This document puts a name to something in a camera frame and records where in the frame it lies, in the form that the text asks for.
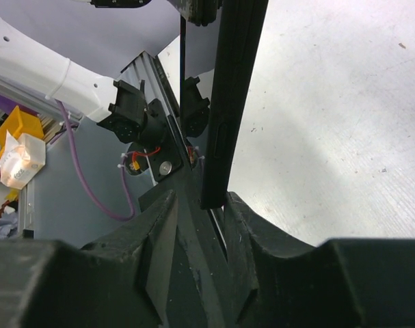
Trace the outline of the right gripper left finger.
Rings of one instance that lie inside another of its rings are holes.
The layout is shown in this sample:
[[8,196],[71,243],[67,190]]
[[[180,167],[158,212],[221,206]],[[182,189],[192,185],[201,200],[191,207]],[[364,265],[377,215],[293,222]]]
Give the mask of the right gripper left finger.
[[81,249],[0,240],[0,327],[158,327],[176,236],[174,191]]

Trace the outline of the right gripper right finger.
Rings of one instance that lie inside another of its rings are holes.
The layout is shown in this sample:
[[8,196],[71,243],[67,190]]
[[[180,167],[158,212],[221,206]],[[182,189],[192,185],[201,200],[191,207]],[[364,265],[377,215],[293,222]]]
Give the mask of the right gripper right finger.
[[224,206],[240,327],[415,327],[415,239],[333,238],[309,245],[237,194]]

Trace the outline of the black phone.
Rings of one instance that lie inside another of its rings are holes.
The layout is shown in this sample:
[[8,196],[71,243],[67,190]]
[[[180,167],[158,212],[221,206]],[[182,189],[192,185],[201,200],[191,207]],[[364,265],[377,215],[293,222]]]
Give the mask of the black phone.
[[232,160],[241,126],[267,1],[225,1],[219,26],[200,206],[226,202]]

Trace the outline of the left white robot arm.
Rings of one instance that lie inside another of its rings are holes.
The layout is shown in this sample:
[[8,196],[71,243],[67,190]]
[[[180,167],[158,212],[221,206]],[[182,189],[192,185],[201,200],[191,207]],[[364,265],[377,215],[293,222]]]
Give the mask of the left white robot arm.
[[0,17],[0,77],[20,83],[80,111],[124,144],[159,147],[164,119],[151,113],[144,81],[136,88],[100,75],[13,28]]

